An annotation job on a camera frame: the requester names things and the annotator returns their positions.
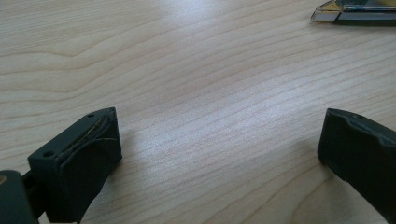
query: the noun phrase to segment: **screw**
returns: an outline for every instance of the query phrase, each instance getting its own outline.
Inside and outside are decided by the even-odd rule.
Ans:
[[[7,177],[5,175],[0,175],[0,185],[6,182]]]

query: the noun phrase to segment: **black plastic object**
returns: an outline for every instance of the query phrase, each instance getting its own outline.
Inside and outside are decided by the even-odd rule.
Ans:
[[[396,132],[361,115],[328,109],[319,159],[389,223],[396,223]]]
[[[0,223],[35,224],[35,216],[16,171],[0,171]]]
[[[23,185],[31,213],[38,218],[45,211],[50,222],[80,222],[121,158],[116,109],[83,117],[29,156],[31,171],[23,176]],[[3,194],[18,194],[14,203],[23,196],[12,189]],[[0,219],[12,212],[1,208]]]

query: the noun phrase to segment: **clamp jaw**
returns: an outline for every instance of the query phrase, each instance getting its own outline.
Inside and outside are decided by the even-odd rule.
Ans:
[[[2,223],[80,222],[122,159],[114,107],[84,116],[29,156],[31,170],[0,172]]]

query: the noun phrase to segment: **wood grain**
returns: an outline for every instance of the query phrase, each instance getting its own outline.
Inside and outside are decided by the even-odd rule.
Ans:
[[[322,3],[1,1],[0,170],[114,105],[124,159],[83,223],[385,223],[316,149],[327,107],[396,129],[396,28]]]

